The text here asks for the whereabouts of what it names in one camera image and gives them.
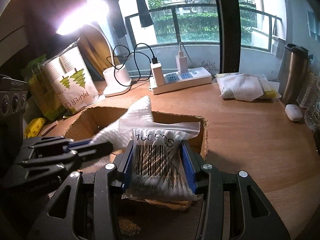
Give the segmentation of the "cotton swab bag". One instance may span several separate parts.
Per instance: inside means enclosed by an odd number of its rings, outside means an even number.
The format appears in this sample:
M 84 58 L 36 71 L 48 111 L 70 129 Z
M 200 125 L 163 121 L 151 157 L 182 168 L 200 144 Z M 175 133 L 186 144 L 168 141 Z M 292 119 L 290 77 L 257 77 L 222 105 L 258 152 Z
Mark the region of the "cotton swab bag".
M 126 195 L 131 199 L 193 201 L 198 196 L 188 186 L 179 146 L 200 132 L 199 122 L 130 125 L 133 142 L 131 181 Z

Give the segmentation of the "white towel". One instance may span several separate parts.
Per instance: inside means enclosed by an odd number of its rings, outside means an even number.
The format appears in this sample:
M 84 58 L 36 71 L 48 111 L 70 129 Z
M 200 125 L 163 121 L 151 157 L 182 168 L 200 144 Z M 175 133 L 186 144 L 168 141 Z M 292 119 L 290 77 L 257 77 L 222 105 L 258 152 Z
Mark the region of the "white towel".
M 93 136 L 90 142 L 91 144 L 110 142 L 113 145 L 112 153 L 85 162 L 81 165 L 81 171 L 84 173 L 92 173 L 106 164 L 113 162 L 117 155 L 124 152 L 129 141 L 132 140 L 132 128 L 130 125 L 133 124 L 133 126 L 139 127 L 140 124 L 147 122 L 153 122 L 153 115 L 150 97 L 144 96 L 133 103 L 119 119 Z

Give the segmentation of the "pink folding knife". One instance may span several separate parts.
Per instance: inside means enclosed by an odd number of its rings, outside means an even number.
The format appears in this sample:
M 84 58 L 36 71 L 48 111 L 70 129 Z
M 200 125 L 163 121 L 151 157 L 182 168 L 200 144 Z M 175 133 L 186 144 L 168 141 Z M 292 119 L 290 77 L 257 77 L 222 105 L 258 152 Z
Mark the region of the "pink folding knife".
M 57 124 L 59 122 L 58 121 L 55 121 L 55 122 L 52 122 L 51 124 L 47 125 L 40 133 L 40 136 L 41 137 L 44 137 L 45 135 L 47 135 L 52 129 L 54 129 Z

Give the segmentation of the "open cardboard box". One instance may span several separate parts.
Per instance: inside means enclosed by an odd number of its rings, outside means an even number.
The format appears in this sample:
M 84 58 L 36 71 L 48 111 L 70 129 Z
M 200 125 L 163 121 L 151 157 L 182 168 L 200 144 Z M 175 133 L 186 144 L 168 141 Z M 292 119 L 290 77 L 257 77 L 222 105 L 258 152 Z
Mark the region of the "open cardboard box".
M 200 116 L 153 112 L 151 107 L 129 109 L 93 107 L 66 129 L 74 140 L 109 141 L 123 151 L 133 141 L 131 181 L 124 196 L 131 200 L 188 205 L 200 197 L 188 186 L 179 144 L 206 155 L 206 121 Z

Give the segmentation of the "yellow packet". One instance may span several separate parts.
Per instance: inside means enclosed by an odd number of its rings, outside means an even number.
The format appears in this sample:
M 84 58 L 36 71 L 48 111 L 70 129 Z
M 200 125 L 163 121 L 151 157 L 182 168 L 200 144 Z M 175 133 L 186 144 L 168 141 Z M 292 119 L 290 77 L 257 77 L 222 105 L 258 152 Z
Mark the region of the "yellow packet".
M 46 118 L 36 118 L 31 120 L 24 130 L 24 139 L 37 137 L 46 121 Z

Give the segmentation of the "brown scrubbing sponge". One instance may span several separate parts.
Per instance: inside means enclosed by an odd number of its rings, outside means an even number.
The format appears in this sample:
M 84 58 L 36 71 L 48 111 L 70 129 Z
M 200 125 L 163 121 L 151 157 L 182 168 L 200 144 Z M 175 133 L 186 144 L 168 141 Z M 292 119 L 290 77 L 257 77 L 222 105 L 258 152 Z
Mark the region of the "brown scrubbing sponge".
M 133 221 L 127 218 L 118 218 L 120 233 L 125 236 L 136 236 L 140 233 L 141 228 Z

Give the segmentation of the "paper cup package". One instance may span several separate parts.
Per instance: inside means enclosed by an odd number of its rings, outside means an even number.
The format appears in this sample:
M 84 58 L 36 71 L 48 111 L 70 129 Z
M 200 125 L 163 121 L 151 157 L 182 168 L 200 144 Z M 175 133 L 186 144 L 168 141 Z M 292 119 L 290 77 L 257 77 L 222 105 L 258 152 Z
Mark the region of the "paper cup package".
M 72 113 L 99 99 L 99 92 L 76 42 L 48 59 L 42 69 L 60 102 Z

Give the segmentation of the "green plastic bag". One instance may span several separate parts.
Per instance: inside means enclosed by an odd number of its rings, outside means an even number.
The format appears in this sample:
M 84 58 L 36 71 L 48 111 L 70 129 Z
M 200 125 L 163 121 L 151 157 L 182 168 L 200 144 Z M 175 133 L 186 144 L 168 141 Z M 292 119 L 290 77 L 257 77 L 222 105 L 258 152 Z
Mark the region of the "green plastic bag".
M 21 74 L 29 85 L 29 90 L 40 111 L 49 121 L 55 121 L 66 112 L 42 68 L 46 54 L 30 61 Z

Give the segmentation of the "black audio device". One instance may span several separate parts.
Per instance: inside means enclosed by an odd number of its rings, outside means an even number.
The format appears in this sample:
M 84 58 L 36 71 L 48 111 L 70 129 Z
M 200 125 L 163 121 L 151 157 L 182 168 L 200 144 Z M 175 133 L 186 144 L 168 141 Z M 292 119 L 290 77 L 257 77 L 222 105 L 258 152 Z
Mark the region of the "black audio device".
M 1 120 L 25 111 L 28 83 L 1 75 Z

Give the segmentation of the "white earbud case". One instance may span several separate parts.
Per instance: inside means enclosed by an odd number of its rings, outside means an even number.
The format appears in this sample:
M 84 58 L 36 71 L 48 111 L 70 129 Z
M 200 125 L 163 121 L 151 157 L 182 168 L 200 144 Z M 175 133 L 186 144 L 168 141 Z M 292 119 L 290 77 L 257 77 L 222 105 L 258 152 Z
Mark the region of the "white earbud case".
M 288 104 L 285 106 L 285 113 L 292 122 L 299 122 L 303 118 L 303 113 L 295 104 Z

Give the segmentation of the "large white charger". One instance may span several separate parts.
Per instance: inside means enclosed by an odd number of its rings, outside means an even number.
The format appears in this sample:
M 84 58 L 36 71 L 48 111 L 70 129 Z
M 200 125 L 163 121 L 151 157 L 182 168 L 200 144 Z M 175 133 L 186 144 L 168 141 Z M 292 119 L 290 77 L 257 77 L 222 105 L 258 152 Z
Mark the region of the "large white charger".
M 160 62 L 152 63 L 150 66 L 151 66 L 151 71 L 152 71 L 156 86 L 159 87 L 159 86 L 164 85 L 165 80 L 164 80 L 164 76 L 163 76 L 161 63 Z

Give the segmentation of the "clear water bottle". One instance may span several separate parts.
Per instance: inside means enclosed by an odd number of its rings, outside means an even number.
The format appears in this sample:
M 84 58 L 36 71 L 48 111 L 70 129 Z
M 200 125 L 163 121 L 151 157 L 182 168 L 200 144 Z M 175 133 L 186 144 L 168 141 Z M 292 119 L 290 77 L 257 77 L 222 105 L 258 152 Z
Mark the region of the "clear water bottle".
M 316 130 L 319 127 L 319 79 L 310 90 L 310 100 L 305 111 L 304 120 L 311 130 Z

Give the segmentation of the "white wipes pack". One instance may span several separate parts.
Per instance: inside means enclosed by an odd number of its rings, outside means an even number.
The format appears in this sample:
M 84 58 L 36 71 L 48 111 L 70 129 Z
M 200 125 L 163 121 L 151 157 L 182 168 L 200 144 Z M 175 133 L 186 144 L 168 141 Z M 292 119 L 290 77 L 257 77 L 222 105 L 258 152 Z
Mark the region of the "white wipes pack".
M 265 75 L 247 73 L 217 74 L 216 81 L 223 99 L 252 102 L 257 99 L 279 99 L 278 89 Z

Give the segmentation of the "white power strip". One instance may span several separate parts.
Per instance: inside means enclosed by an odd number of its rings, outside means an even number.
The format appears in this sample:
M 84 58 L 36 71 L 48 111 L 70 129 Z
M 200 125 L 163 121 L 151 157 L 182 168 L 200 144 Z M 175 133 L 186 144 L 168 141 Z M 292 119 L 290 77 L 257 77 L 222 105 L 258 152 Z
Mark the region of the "white power strip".
M 184 74 L 180 74 L 179 72 L 164 74 L 164 83 L 160 86 L 157 85 L 153 76 L 150 77 L 149 81 L 149 90 L 153 95 L 158 95 L 185 88 L 210 84 L 212 83 L 212 75 L 205 68 L 199 67 L 188 69 L 188 72 Z

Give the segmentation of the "white desk lamp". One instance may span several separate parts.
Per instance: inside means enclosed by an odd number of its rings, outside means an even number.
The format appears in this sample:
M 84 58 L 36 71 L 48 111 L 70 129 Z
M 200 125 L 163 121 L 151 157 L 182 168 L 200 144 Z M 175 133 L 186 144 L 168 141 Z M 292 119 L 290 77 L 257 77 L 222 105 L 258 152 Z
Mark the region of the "white desk lamp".
M 64 36 L 80 31 L 80 50 L 104 77 L 104 96 L 112 97 L 128 92 L 131 78 L 125 66 L 119 65 L 114 59 L 112 46 L 99 25 L 106 23 L 107 13 L 108 5 L 105 0 L 87 0 L 62 20 L 56 33 Z

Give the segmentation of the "small white charger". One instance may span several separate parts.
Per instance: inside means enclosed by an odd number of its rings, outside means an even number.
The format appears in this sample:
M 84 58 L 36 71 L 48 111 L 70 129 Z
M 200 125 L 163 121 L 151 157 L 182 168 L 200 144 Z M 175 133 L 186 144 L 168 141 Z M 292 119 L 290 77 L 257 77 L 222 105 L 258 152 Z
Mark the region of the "small white charger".
M 182 51 L 179 51 L 176 55 L 176 65 L 177 70 L 180 74 L 185 74 L 188 72 L 187 57 L 184 55 Z

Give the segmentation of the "steel travel mug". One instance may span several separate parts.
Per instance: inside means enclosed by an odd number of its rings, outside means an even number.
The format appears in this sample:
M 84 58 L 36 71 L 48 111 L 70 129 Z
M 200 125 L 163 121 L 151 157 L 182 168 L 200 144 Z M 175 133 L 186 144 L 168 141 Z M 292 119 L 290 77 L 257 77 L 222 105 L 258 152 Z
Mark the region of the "steel travel mug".
M 304 83 L 309 64 L 309 51 L 292 43 L 284 46 L 278 79 L 278 93 L 285 104 L 295 104 Z

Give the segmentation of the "black balcony railing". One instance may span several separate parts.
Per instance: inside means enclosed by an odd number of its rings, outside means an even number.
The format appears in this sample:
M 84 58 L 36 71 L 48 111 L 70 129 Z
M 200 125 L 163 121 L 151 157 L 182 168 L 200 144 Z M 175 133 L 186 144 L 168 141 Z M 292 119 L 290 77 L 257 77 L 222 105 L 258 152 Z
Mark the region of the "black balcony railing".
M 147 43 L 150 46 L 166 44 L 220 42 L 219 21 L 215 4 L 176 4 L 151 9 L 152 25 L 142 27 L 138 14 L 125 17 L 125 24 L 132 45 Z M 271 51 L 282 19 L 240 5 L 241 46 Z

